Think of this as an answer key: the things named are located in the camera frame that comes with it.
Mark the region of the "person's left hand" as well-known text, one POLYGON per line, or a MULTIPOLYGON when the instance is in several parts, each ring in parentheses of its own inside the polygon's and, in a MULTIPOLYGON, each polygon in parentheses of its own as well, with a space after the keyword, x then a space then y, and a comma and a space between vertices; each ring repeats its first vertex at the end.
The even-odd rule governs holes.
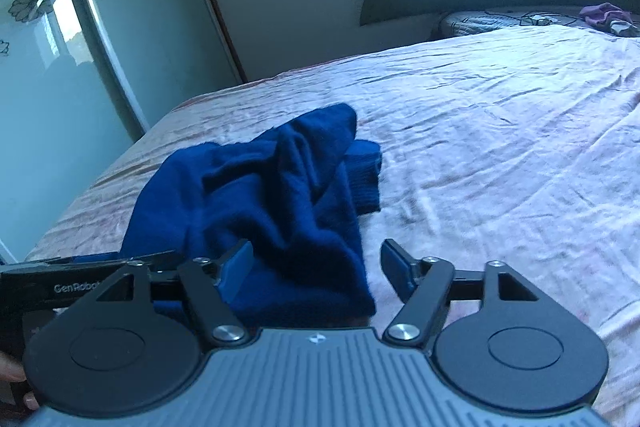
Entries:
MULTIPOLYGON (((22 363, 4 352, 0 352, 0 377, 2 381, 9 384, 24 383, 26 381, 22 363)), ((32 391, 24 395, 23 402, 24 406, 30 411, 39 409, 39 403, 32 391)))

